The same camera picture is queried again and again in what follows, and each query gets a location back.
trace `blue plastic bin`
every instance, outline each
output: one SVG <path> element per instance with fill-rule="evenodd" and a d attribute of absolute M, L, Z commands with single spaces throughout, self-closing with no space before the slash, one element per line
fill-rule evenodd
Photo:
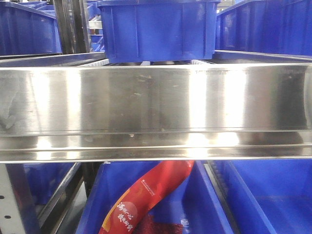
<path fill-rule="evenodd" d="M 102 164 L 76 234 L 98 234 L 117 199 L 157 164 L 155 161 Z M 189 178 L 157 204 L 150 214 L 155 222 L 184 224 L 184 234 L 233 233 L 200 162 L 195 164 Z"/>
<path fill-rule="evenodd" d="M 101 14 L 101 11 L 97 8 L 97 1 L 98 0 L 88 0 L 87 1 L 87 4 L 92 6 L 89 9 L 89 16 L 90 16 L 90 18 L 94 18 L 95 16 Z"/>
<path fill-rule="evenodd" d="M 312 233 L 312 160 L 215 164 L 242 234 Z"/>
<path fill-rule="evenodd" d="M 55 11 L 54 5 L 44 5 L 38 8 L 41 11 Z"/>
<path fill-rule="evenodd" d="M 101 51 L 103 44 L 103 35 L 91 35 L 91 45 L 93 52 Z"/>
<path fill-rule="evenodd" d="M 28 6 L 30 8 L 38 9 L 39 7 L 45 6 L 46 1 L 30 1 L 30 2 L 20 2 L 19 4 Z"/>
<path fill-rule="evenodd" d="M 42 7 L 39 7 L 38 10 L 43 11 L 43 12 L 47 12 L 49 14 L 52 14 L 55 16 L 55 9 L 54 9 L 54 5 L 44 5 Z M 89 19 L 92 19 L 95 17 L 95 13 L 99 11 L 99 9 L 97 9 L 96 7 L 96 3 L 90 3 L 87 4 L 87 10 L 89 12 Z"/>
<path fill-rule="evenodd" d="M 101 0 L 110 62 L 211 59 L 220 0 Z"/>
<path fill-rule="evenodd" d="M 283 0 L 280 53 L 312 56 L 312 0 Z"/>
<path fill-rule="evenodd" d="M 55 17 L 0 1 L 0 55 L 61 53 Z"/>
<path fill-rule="evenodd" d="M 49 201 L 72 165 L 72 163 L 24 164 L 30 192 L 36 205 L 44 205 Z"/>
<path fill-rule="evenodd" d="M 280 0 L 244 0 L 217 14 L 216 48 L 280 53 Z"/>

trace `red item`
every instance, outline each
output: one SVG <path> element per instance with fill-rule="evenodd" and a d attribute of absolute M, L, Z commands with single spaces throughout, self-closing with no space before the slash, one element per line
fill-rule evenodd
<path fill-rule="evenodd" d="M 131 234 L 142 218 L 190 175 L 193 164 L 194 161 L 173 160 L 152 168 L 119 198 L 99 234 Z"/>
<path fill-rule="evenodd" d="M 156 223 L 152 215 L 146 215 L 132 234 L 182 234 L 183 225 L 174 223 Z"/>

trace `bin rim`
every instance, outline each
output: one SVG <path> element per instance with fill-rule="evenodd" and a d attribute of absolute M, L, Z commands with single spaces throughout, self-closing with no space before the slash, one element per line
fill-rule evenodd
<path fill-rule="evenodd" d="M 18 4 L 18 3 L 15 3 L 15 2 L 0 1 L 0 8 L 2 8 L 2 7 L 17 8 L 19 10 L 28 11 L 28 12 L 31 12 L 31 13 L 34 13 L 34 14 L 39 14 L 41 16 L 45 16 L 45 17 L 56 19 L 56 17 L 51 15 L 51 14 L 45 13 L 43 11 L 40 11 L 40 10 L 37 10 L 37 9 L 34 9 L 34 8 L 30 8 L 27 5 Z"/>
<path fill-rule="evenodd" d="M 97 2 L 97 7 L 115 6 L 115 5 L 143 5 L 143 4 L 166 4 L 166 3 L 200 3 L 200 2 L 215 2 L 221 0 L 100 0 Z"/>
<path fill-rule="evenodd" d="M 226 9 L 224 9 L 223 11 L 217 13 L 217 16 L 220 16 L 220 15 L 222 15 L 222 14 L 224 14 L 224 13 L 227 13 L 228 11 L 231 11 L 231 10 L 233 10 L 233 9 L 236 9 L 236 8 L 242 6 L 242 5 L 247 4 L 247 3 L 256 2 L 256 1 L 267 2 L 268 0 L 244 0 L 244 1 L 241 1 L 241 2 L 239 2 L 239 3 L 237 3 L 237 4 L 234 4 L 234 5 L 232 5 L 232 6 L 228 7 L 228 8 L 226 8 Z"/>

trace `red package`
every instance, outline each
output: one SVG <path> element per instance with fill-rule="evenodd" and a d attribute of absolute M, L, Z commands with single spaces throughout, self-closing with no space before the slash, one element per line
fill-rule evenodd
<path fill-rule="evenodd" d="M 131 234 L 142 218 L 191 173 L 194 161 L 163 161 L 138 179 L 107 214 L 99 234 Z"/>

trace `shiny metal rail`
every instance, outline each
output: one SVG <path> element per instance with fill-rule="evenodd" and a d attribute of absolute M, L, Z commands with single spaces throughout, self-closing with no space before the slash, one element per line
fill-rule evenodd
<path fill-rule="evenodd" d="M 58 185 L 49 202 L 39 213 L 38 222 L 42 234 L 57 233 L 69 212 L 82 181 L 81 165 L 75 163 Z"/>
<path fill-rule="evenodd" d="M 83 53 L 0 60 L 0 67 L 78 66 L 105 59 L 105 53 Z"/>
<path fill-rule="evenodd" d="M 266 54 L 259 52 L 216 50 L 214 63 L 312 63 L 310 56 Z"/>
<path fill-rule="evenodd" d="M 89 21 L 90 29 L 102 29 L 101 16 L 95 16 Z"/>
<path fill-rule="evenodd" d="M 0 69 L 0 162 L 312 157 L 312 66 Z"/>
<path fill-rule="evenodd" d="M 0 60 L 3 60 L 3 59 L 22 59 L 22 58 L 31 58 L 31 57 L 44 57 L 44 56 L 54 56 L 54 55 L 61 55 L 61 53 L 32 54 L 32 55 L 1 55 Z"/>

